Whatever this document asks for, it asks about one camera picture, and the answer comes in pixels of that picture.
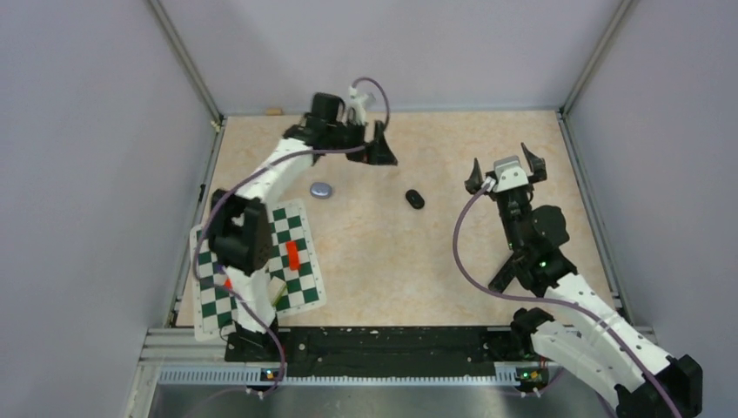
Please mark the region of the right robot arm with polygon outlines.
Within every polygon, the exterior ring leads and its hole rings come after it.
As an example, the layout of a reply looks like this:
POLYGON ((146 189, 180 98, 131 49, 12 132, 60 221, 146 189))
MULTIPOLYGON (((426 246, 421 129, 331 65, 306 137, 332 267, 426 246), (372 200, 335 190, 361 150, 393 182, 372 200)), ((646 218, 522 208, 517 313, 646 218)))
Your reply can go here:
POLYGON ((510 252, 482 291, 508 300, 512 281, 525 290, 510 325, 511 349, 555 362, 617 417, 696 417, 701 365, 653 343, 590 287, 562 252, 570 239, 562 209, 533 205, 534 188, 546 179, 546 161, 525 150, 489 172, 474 165, 464 183, 471 203, 488 197, 496 204, 510 252))

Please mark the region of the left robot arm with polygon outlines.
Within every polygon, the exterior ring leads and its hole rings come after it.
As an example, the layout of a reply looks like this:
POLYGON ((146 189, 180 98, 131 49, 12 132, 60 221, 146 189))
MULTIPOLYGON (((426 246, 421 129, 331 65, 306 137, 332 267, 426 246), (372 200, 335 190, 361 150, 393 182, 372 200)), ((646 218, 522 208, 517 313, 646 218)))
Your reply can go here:
POLYGON ((278 352, 279 337, 271 331, 276 310, 269 293, 268 265, 274 240, 270 227, 272 206, 300 177, 326 154, 344 154, 367 165, 396 165, 385 141, 386 123, 377 120, 372 140, 366 140, 366 110, 370 93, 354 87, 348 100, 317 93, 312 108, 290 126, 272 153, 242 185, 211 196, 211 214, 203 236, 231 282, 237 303, 238 330, 245 333, 246 349, 259 360, 278 352))

